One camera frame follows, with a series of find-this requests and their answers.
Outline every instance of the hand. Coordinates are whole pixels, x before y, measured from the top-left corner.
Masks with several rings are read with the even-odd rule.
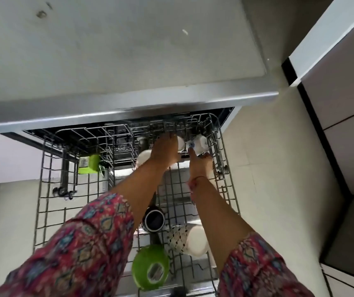
[[[211,155],[205,153],[201,157],[197,157],[193,148],[189,148],[188,153],[190,159],[189,171],[191,174],[188,183],[199,176],[204,176],[207,178],[207,175],[209,175],[213,170],[213,159]]]
[[[154,143],[150,159],[162,165],[164,169],[178,162],[181,154],[178,153],[177,135],[171,132],[162,134]]]

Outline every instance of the floral pattern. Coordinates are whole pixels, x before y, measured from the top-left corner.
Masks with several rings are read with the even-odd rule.
[[[130,205],[105,193],[67,221],[6,277],[2,297],[115,295],[133,244]],[[234,249],[220,275],[220,296],[313,296],[257,233]]]

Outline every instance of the dishwasher rack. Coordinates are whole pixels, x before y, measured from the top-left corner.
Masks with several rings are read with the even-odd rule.
[[[110,190],[132,173],[139,154],[139,137],[146,137],[150,146],[163,132],[173,131],[192,139],[197,134],[207,137],[214,168],[210,181],[224,200],[240,214],[232,177],[217,116],[212,113],[180,114],[162,118],[124,120],[88,127],[37,129],[27,131],[41,137],[43,157],[33,251],[42,247],[66,220],[74,217],[83,206]],[[101,169],[97,174],[78,174],[79,157],[100,154]],[[211,268],[208,254],[194,258],[170,249],[166,231],[174,225],[200,224],[195,205],[190,199],[189,156],[183,150],[182,159],[163,175],[155,204],[166,215],[165,226],[159,231],[161,242],[170,259],[170,271],[164,287],[140,291],[131,276],[131,265],[137,251],[150,244],[150,235],[142,227],[134,234],[133,248],[118,286],[120,296],[168,296],[176,288],[185,288],[189,296],[215,293],[217,271]],[[72,199],[61,198],[53,190],[62,181],[73,193]]]

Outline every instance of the person's right arm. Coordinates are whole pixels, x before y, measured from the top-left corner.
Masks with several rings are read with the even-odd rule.
[[[220,275],[221,296],[313,296],[283,258],[221,197],[207,179],[213,159],[190,148],[191,198]]]

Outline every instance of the clothing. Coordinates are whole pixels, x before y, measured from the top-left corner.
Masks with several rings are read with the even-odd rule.
[[[121,195],[103,194],[10,272],[0,296],[114,296],[133,227],[129,203]],[[313,296],[256,233],[231,252],[218,290],[221,296]]]

